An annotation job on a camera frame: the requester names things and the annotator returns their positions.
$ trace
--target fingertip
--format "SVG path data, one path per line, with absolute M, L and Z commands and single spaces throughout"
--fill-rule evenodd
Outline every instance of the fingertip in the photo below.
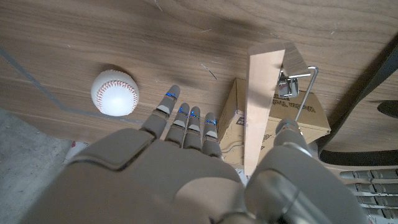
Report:
M 180 96 L 180 87 L 178 85 L 171 86 L 166 95 L 172 96 L 177 99 Z

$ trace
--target robotic hand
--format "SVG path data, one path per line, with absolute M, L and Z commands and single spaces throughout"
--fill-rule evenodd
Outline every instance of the robotic hand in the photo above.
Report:
M 123 129 L 76 155 L 21 223 L 366 223 L 348 189 L 310 157 L 292 119 L 244 188 L 222 161 L 213 113 L 183 103 L 176 85 L 140 130 Z

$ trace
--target robot finger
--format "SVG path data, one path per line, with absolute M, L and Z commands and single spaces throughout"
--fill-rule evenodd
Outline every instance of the robot finger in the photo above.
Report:
M 187 134 L 185 135 L 183 148 L 196 149 L 201 152 L 200 138 L 200 109 L 194 106 L 189 114 Z
M 160 138 L 179 95 L 180 87 L 177 85 L 172 86 L 163 97 L 163 100 L 141 126 L 140 131 L 151 133 L 156 139 Z
M 223 153 L 218 144 L 216 119 L 213 113 L 206 114 L 202 153 L 207 156 L 223 159 Z
M 178 147 L 182 147 L 185 130 L 187 128 L 188 114 L 189 105 L 187 103 L 181 104 L 164 141 L 172 142 Z

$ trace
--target cardboard box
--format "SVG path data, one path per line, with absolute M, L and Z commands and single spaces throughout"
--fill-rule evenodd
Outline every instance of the cardboard box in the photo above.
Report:
M 240 78 L 235 79 L 217 125 L 224 161 L 235 168 L 243 168 L 245 94 L 246 81 Z M 278 95 L 274 95 L 266 132 L 262 140 L 259 162 L 274 145 L 275 129 L 279 121 L 283 118 L 294 119 L 296 117 L 304 94 L 305 92 L 301 91 L 295 98 L 279 98 Z M 315 94 L 308 95 L 298 118 L 298 125 L 300 125 L 307 143 L 330 133 L 326 114 Z

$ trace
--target wood grain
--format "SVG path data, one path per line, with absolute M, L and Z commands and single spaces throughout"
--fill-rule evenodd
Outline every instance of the wood grain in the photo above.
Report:
M 90 86 L 95 77 L 114 66 L 127 71 L 141 93 L 127 118 L 143 120 L 174 84 L 182 89 L 178 103 L 186 101 L 203 114 L 219 116 L 233 80 L 246 76 L 247 49 L 270 38 L 288 40 L 307 65 L 319 67 L 312 91 L 333 124 L 357 91 L 354 84 L 372 74 L 373 63 L 398 31 L 398 4 L 390 0 L 159 1 L 159 6 L 162 10 L 153 0 L 2 0 L 0 46 L 62 104 L 93 113 Z M 10 65 L 0 66 L 4 77 Z M 396 149 L 395 121 L 375 107 L 376 101 L 396 100 L 397 76 L 359 105 L 327 150 Z M 12 88 L 5 88 L 10 80 L 15 82 Z M 69 120 L 74 116 L 81 118 L 79 127 L 93 119 L 81 128 L 90 133 L 90 141 L 114 130 L 107 125 L 131 125 L 56 111 L 51 101 L 42 111 L 31 111 L 30 102 L 45 101 L 45 96 L 34 86 L 23 88 L 29 84 L 23 75 L 16 72 L 0 82 L 1 106 L 36 125 L 43 121 L 54 136 L 78 140 L 69 131 L 78 125 Z M 308 83 L 301 79 L 300 88 Z
M 284 55 L 282 42 L 253 46 L 248 50 L 244 112 L 245 175 L 251 175 L 257 167 Z

